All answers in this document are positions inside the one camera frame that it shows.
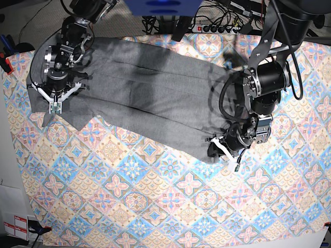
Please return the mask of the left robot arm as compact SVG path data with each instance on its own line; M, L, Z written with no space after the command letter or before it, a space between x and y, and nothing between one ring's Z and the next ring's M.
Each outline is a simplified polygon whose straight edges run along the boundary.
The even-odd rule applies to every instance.
M281 100L281 91L294 87L287 58L292 57L299 73L295 51L302 44L312 20L323 11L323 6L311 1L269 2L259 44L251 52L243 71L232 74L221 90L219 109L232 124L224 134L207 139L209 157L234 159L241 157L253 142L267 142L272 112ZM247 117L232 116L224 109L225 94L232 83L242 87Z

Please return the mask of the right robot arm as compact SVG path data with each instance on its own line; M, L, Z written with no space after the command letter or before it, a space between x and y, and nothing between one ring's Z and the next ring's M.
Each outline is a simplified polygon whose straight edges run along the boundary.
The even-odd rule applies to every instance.
M87 32L91 24L98 22L118 1L71 1L69 11L64 2L61 5L69 14L65 18L56 45L49 46L44 57L44 76L38 89L42 89L52 102L58 102L65 94L78 89L86 89L85 85L74 82L75 78L85 79L88 74L74 70L86 52L85 44L93 35Z

